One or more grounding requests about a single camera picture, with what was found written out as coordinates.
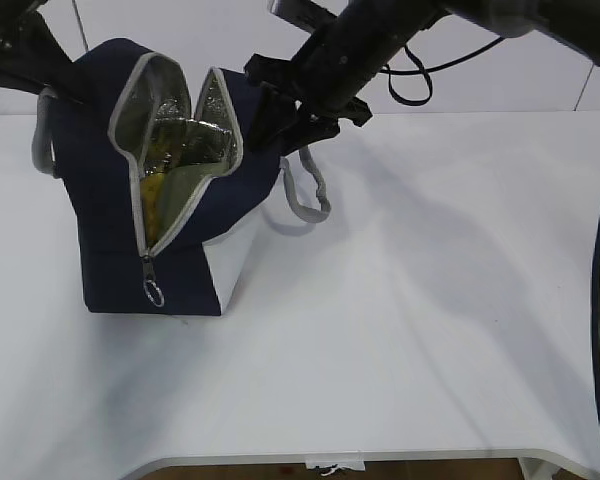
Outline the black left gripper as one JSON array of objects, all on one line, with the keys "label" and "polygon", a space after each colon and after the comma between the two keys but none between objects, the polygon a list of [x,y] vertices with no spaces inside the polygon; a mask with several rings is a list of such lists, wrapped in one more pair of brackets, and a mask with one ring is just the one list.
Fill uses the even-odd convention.
[{"label": "black left gripper", "polygon": [[0,88],[37,95],[50,89],[82,104],[88,88],[36,12],[44,4],[44,0],[0,0]]}]

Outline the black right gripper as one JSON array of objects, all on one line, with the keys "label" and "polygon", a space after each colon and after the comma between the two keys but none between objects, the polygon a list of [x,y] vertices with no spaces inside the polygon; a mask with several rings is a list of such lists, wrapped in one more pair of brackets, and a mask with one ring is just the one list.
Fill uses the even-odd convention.
[{"label": "black right gripper", "polygon": [[[247,133],[252,152],[275,145],[283,156],[340,133],[338,118],[362,126],[372,117],[356,97],[372,74],[364,66],[362,41],[369,33],[369,9],[345,9],[310,34],[289,60],[255,54],[245,65],[260,97]],[[316,116],[299,121],[296,100]]]}]

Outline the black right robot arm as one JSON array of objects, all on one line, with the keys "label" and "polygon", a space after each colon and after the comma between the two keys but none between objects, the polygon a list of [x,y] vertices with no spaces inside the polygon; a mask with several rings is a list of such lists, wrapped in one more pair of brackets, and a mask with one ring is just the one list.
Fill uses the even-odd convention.
[{"label": "black right robot arm", "polygon": [[264,90],[246,135],[289,154],[361,127],[372,113],[359,92],[419,32],[461,17],[500,39],[538,31],[600,67],[600,1],[351,1],[333,14],[314,1],[272,1],[269,11],[309,37],[289,60],[255,54],[244,67]]}]

